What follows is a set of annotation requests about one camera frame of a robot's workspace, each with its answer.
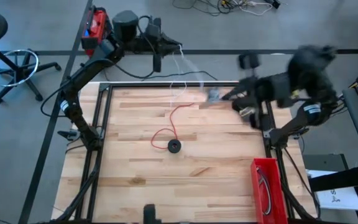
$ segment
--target black stand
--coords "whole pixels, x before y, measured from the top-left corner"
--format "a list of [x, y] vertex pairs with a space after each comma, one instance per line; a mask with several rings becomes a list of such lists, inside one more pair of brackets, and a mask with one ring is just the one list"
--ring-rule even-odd
[[[31, 67], [33, 67], [35, 65], [35, 63], [30, 63], [30, 54], [29, 53], [25, 53], [23, 63], [21, 66], [18, 66], [18, 64], [17, 64], [17, 54], [15, 55], [15, 62], [10, 61], [1, 52], [0, 52], [0, 59], [3, 62], [5, 62], [7, 64], [7, 66], [9, 66], [11, 68], [11, 69], [1, 69], [0, 68], [0, 74], [5, 73], [5, 74], [10, 75], [13, 78], [12, 81], [9, 82], [9, 84], [13, 84], [13, 83], [17, 83], [21, 80], [25, 80], [27, 77], [29, 77], [29, 75], [33, 71], [33, 68], [31, 68]], [[51, 68], [51, 67], [55, 67], [56, 70], [58, 70], [58, 71], [62, 70], [62, 68], [59, 66], [59, 64], [57, 62], [52, 62], [52, 63], [48, 63], [45, 65], [39, 65], [36, 72], [41, 72], [42, 70], [45, 70], [45, 69]], [[37, 87], [35, 87], [34, 83], [32, 83], [31, 80], [27, 80], [25, 83], [34, 92], [35, 99], [37, 101], [42, 101], [43, 100], [42, 95], [38, 91]], [[0, 103], [2, 103], [2, 98], [6, 95], [6, 93], [8, 93], [11, 89], [13, 89], [13, 87], [14, 86], [7, 86], [1, 90]]]

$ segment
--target white paper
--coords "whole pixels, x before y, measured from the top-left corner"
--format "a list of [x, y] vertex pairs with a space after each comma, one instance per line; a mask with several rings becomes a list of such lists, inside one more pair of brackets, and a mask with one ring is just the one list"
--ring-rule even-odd
[[[308, 170], [313, 177], [334, 174], [333, 171]], [[358, 196], [353, 187], [316, 192], [321, 208], [358, 210]]]

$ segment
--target chair leg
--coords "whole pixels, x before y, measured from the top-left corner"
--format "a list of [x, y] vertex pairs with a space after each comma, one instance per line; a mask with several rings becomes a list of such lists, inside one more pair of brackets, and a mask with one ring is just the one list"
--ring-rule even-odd
[[12, 74], [13, 73], [13, 70], [12, 69], [2, 69], [0, 68], [0, 74]]
[[41, 72], [42, 70], [45, 70], [45, 69], [48, 69], [51, 67], [55, 67], [56, 70], [58, 70], [58, 71], [62, 70], [62, 68], [60, 67], [60, 65], [57, 62], [52, 62], [52, 63], [48, 63], [45, 65], [39, 65], [37, 68], [37, 72]]
[[9, 87], [4, 87], [1, 91], [0, 91], [0, 103], [2, 103], [2, 98], [6, 95], [6, 93], [8, 93], [11, 89], [13, 88], [13, 86], [9, 86]]
[[36, 99], [37, 101], [42, 101], [42, 100], [43, 100], [42, 95], [41, 95], [41, 93], [38, 91], [37, 87], [35, 87], [34, 83], [32, 83], [31, 80], [27, 80], [25, 83], [26, 83], [26, 84], [30, 87], [30, 89], [34, 92], [34, 94], [35, 94], [35, 99]]
[[23, 58], [22, 66], [30, 63], [30, 53], [26, 52]]
[[9, 66], [11, 69], [18, 71], [19, 67], [17, 65], [15, 65], [15, 63], [13, 63], [11, 60], [9, 60], [9, 58], [7, 58], [4, 54], [2, 54], [0, 52], [0, 59], [5, 62], [5, 64], [7, 66]]

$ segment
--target wire bundle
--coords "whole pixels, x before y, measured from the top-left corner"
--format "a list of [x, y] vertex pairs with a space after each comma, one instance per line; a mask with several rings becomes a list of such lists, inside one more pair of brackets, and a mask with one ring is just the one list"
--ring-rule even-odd
[[[262, 16], [265, 12], [271, 10], [273, 6], [266, 2], [253, 2], [249, 0], [218, 0], [216, 4], [213, 4], [211, 0], [194, 0], [190, 6], [188, 7], [180, 7], [175, 4], [176, 0], [172, 1], [172, 6], [177, 9], [196, 9], [197, 11], [203, 12], [205, 14], [209, 14], [210, 16], [219, 16], [220, 14], [229, 14], [234, 12], [236, 9], [239, 9], [243, 12], [251, 13], [255, 16]], [[206, 10], [200, 9], [196, 7], [197, 3], [204, 4], [206, 6]], [[262, 13], [256, 13], [249, 10], [249, 7], [256, 6], [268, 6], [268, 9], [263, 11]]]
[[160, 130], [158, 130], [152, 137], [152, 139], [150, 140], [150, 143], [153, 147], [157, 148], [157, 149], [168, 149], [168, 147], [160, 147], [160, 146], [156, 146], [153, 142], [154, 142], [154, 139], [155, 137], [157, 136], [158, 133], [160, 133], [161, 131], [170, 131], [172, 132], [174, 135], [175, 135], [175, 139], [178, 140], [178, 134], [177, 134], [177, 130], [175, 128], [175, 125], [173, 124], [173, 121], [172, 121], [172, 115], [174, 114], [174, 112], [181, 108], [181, 107], [189, 107], [189, 106], [192, 106], [194, 103], [190, 103], [189, 105], [180, 105], [180, 106], [177, 106], [170, 114], [169, 116], [169, 121], [171, 122], [171, 126], [172, 126], [172, 129], [169, 129], [169, 128], [162, 128]]

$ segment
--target chair base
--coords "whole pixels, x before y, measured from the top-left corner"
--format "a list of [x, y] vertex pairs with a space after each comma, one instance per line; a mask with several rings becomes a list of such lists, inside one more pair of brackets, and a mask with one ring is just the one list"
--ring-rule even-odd
[[[6, 61], [6, 60], [9, 60], [8, 58], [5, 57], [5, 55], [3, 55], [1, 52], [0, 52], [0, 58], [1, 60], [3, 61]], [[13, 77], [13, 79], [11, 80], [11, 82], [9, 82], [9, 85], [10, 84], [13, 84], [13, 83], [17, 83], [19, 81], [22, 81], [22, 80], [25, 80], [26, 78], [29, 77], [29, 75], [33, 72], [33, 67], [34, 65], [31, 65], [30, 66], [30, 55], [28, 53], [26, 53], [24, 55], [24, 59], [23, 59], [23, 63], [20, 67], [18, 66], [10, 66], [11, 69], [0, 69], [0, 74], [1, 73], [5, 73], [5, 74], [8, 74], [10, 75], [11, 77]], [[52, 62], [52, 63], [47, 63], [45, 65], [39, 65], [38, 68], [37, 68], [37, 72], [41, 72], [42, 70], [45, 70], [45, 69], [48, 69], [48, 68], [52, 68], [52, 67], [55, 67], [56, 70], [58, 71], [61, 71], [62, 68], [61, 66], [59, 66], [59, 64], [57, 62]], [[35, 94], [35, 99], [37, 101], [42, 101], [44, 100], [44, 98], [42, 97], [41, 93], [38, 91], [37, 87], [33, 84], [33, 82], [28, 79], [27, 81], [25, 81], [25, 83], [27, 84], [27, 86], [34, 92]], [[11, 90], [13, 89], [14, 87], [13, 86], [7, 86], [7, 87], [4, 87], [1, 92], [0, 92], [0, 103], [3, 102], [2, 98]]]

